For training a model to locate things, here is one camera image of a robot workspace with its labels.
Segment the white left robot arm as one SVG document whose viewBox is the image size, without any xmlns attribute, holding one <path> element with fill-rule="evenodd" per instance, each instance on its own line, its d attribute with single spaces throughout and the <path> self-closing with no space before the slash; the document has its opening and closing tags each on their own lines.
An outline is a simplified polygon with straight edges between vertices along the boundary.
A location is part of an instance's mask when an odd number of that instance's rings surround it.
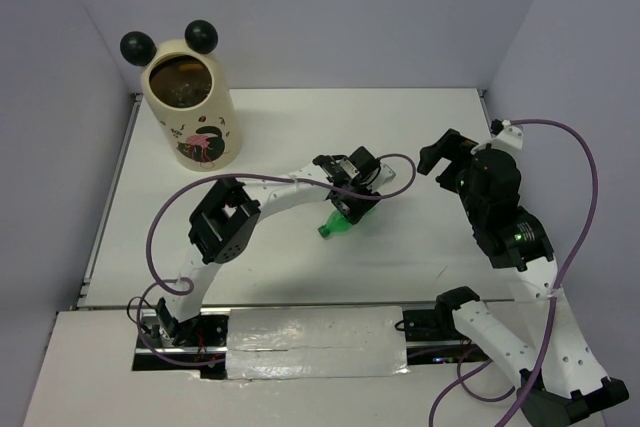
<svg viewBox="0 0 640 427">
<path fill-rule="evenodd" d="M 175 346 L 195 338 L 204 297 L 220 268 L 247 248 L 259 222 L 305 204 L 330 201 L 355 225 L 377 203 L 395 172 L 366 148 L 351 155 L 319 155 L 282 177 L 217 180 L 189 216 L 189 249 L 160 298 L 160 334 Z"/>
</svg>

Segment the green plastic bottle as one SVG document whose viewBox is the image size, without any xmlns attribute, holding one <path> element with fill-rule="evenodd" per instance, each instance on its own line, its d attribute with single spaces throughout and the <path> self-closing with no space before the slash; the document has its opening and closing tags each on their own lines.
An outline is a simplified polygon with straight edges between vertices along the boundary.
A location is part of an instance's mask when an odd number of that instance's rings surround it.
<svg viewBox="0 0 640 427">
<path fill-rule="evenodd" d="M 361 219 L 361 221 L 369 214 L 373 213 L 375 211 L 375 208 L 376 206 L 368 214 L 366 214 Z M 335 208 L 328 219 L 317 228 L 317 231 L 322 239 L 327 240 L 338 235 L 346 234 L 349 230 L 351 230 L 358 224 L 351 225 Z"/>
</svg>

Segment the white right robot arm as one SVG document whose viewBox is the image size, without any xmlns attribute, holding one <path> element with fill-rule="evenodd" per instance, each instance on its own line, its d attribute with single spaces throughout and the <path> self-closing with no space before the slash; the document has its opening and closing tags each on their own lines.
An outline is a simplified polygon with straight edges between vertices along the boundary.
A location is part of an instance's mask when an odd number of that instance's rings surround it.
<svg viewBox="0 0 640 427">
<path fill-rule="evenodd" d="M 526 335 L 518 336 L 469 287 L 440 294 L 434 323 L 444 337 L 470 340 L 510 380 L 514 405 L 532 426 L 571 426 L 629 398 L 625 383 L 598 362 L 562 289 L 559 265 L 542 222 L 520 201 L 523 146 L 518 123 L 496 120 L 491 137 L 476 142 L 449 129 L 420 151 L 418 171 L 447 161 L 439 186 L 458 195 L 474 240 L 514 299 Z"/>
</svg>

